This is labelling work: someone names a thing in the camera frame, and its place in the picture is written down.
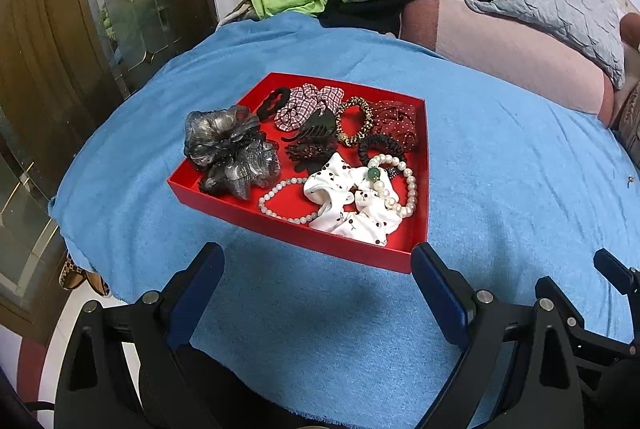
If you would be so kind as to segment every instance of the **white bead bracelet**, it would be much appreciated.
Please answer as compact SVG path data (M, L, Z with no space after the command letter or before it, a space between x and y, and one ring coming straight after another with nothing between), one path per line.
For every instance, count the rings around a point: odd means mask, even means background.
M396 199L389 196L389 191L385 189L385 184L380 180L379 166L383 164L398 167L398 170L406 178L408 192L405 206L397 203ZM401 218L409 218L413 216L418 203L418 186L416 184L414 172L406 166L406 162L402 162L397 156L377 154L369 160L367 167L369 167L367 177L369 180L373 181L373 190L379 197L385 199L385 207L394 211Z
M291 184L303 184L305 182L306 182L306 178L288 178L286 180L283 180L280 183L275 184L275 186L273 187L273 189L271 189L271 191L269 191L267 194L265 194L262 198L258 200L258 207L260 207L261 212L263 212L267 216L271 216L272 218L284 219L285 221L290 221L290 223L296 223L296 224L300 224L300 223L304 224L304 223L307 223L308 221L313 221L314 219L318 218L318 213L312 213L306 216L300 216L300 218L285 218L283 216L278 216L276 213L274 213L273 211L267 208L266 203L269 200L271 200L274 196L276 196L277 192L281 191L284 186L291 185Z

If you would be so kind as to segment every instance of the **gray quilted pillow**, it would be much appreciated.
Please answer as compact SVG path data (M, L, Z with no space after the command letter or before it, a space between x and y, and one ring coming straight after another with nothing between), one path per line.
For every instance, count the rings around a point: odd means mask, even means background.
M624 51L615 0L466 0L476 12L509 16L551 34L597 64L620 89Z

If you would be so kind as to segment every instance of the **blue towel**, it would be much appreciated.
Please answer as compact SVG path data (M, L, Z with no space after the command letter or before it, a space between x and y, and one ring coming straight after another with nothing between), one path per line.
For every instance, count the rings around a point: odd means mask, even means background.
M606 247L640 266L636 170L611 132L423 48L286 12L223 27L124 102L70 167L51 214L76 260L136 300L206 241L226 270L192 343L292 411L413 428L458 358L410 275L293 247L181 205L165 183L191 110L235 103L271 71L424 98L428 239L474 287L532 304L551 275L589 329L630 341L625 298L593 268Z

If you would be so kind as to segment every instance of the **black hair tie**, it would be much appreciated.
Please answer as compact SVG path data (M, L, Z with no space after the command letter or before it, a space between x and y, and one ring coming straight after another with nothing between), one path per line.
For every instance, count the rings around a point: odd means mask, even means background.
M391 156L397 156L402 162L406 162L406 156L404 155L404 149L393 138L383 133L374 133L367 136L362 142L358 144L358 158L360 163L364 166L369 165L369 149L377 148L384 154L390 154ZM389 175L389 180L393 180L400 171L397 167L385 168L386 173Z
M264 122L269 117L283 109L287 102L289 102L290 96L291 90L289 88L277 88L276 90L273 90L269 96L262 101L260 108L255 112L258 119L260 119L260 122Z

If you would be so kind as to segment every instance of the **red checkered scrunchie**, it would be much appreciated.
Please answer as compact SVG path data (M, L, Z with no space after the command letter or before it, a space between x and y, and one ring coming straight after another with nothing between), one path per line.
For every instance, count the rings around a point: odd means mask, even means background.
M277 112L273 122L281 132L298 130L316 110L329 108L335 113L343 97L341 88L325 86L318 90L315 85L305 83L291 90L289 102Z
M382 133L393 138L405 151L418 145L415 133L415 107L399 101L378 101L371 104L373 128L370 135Z

